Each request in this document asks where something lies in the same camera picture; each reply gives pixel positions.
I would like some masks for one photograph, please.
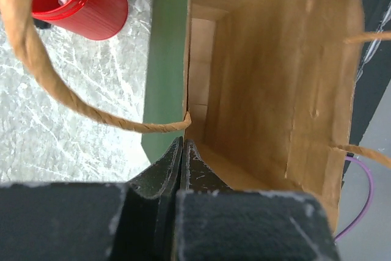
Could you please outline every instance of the paper rope handle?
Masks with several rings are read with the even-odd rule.
[[[364,32],[345,39],[346,44],[371,42],[374,40],[391,40],[391,32]]]
[[[31,5],[32,0],[0,0],[5,32],[16,57],[54,99],[99,123],[138,133],[167,133],[184,130],[190,126],[191,118],[188,112],[182,122],[137,123],[113,116],[83,102],[53,69],[48,53],[35,30],[31,16]]]
[[[367,157],[383,164],[385,167],[391,168],[391,159],[378,151],[355,145],[334,145],[332,147],[341,151]]]

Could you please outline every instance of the cardboard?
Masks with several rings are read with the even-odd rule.
[[[312,193],[335,229],[346,153],[333,146],[348,144],[361,51],[344,40],[363,32],[361,0],[164,1],[191,20],[186,137],[234,189]]]
[[[183,119],[187,102],[189,0],[153,0],[150,49],[145,88],[144,122]],[[143,148],[151,162],[159,159],[185,132],[145,134]]]

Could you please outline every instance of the red container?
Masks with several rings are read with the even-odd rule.
[[[116,35],[128,17],[128,0],[32,0],[32,16],[91,40]]]

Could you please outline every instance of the gray surface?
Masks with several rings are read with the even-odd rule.
[[[370,122],[360,145],[391,156],[391,85]],[[372,206],[362,221],[338,242],[343,261],[391,260],[391,170],[377,162],[358,157],[372,171],[375,194]],[[361,211],[368,195],[368,180],[354,163],[345,175],[340,202],[338,231],[346,227]]]
[[[50,58],[82,99],[142,121],[151,0],[129,0],[120,34],[94,42],[61,28],[41,32]],[[0,32],[0,182],[123,181],[148,165],[139,134],[99,125],[44,92]]]

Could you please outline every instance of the green cardboard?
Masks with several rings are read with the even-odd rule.
[[[153,0],[152,28],[145,88],[145,123],[183,120],[183,59],[188,0]],[[151,163],[183,131],[143,134],[142,147]]]

